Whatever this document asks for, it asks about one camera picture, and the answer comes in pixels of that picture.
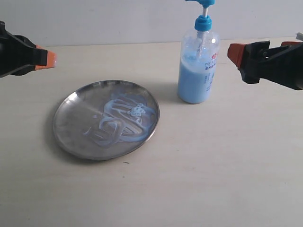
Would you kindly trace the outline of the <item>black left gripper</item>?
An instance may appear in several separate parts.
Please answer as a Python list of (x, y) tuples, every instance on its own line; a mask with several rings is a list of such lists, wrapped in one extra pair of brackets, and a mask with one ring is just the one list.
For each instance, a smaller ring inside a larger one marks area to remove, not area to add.
[[(25, 65), (24, 53), (28, 47), (42, 51), (40, 62), (34, 65)], [(57, 55), (44, 47), (35, 45), (22, 35), (13, 35), (6, 30), (4, 21), (0, 22), (0, 77), (7, 75), (23, 76), (34, 70), (51, 69), (56, 67)]]

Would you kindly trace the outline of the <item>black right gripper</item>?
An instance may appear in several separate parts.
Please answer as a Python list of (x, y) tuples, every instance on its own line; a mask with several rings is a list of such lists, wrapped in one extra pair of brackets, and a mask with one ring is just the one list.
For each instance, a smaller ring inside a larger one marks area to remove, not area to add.
[(247, 84), (257, 84), (261, 78), (293, 90), (302, 90), (302, 44), (302, 41), (283, 41), (280, 47), (269, 49), (270, 41), (233, 43), (229, 45), (227, 56)]

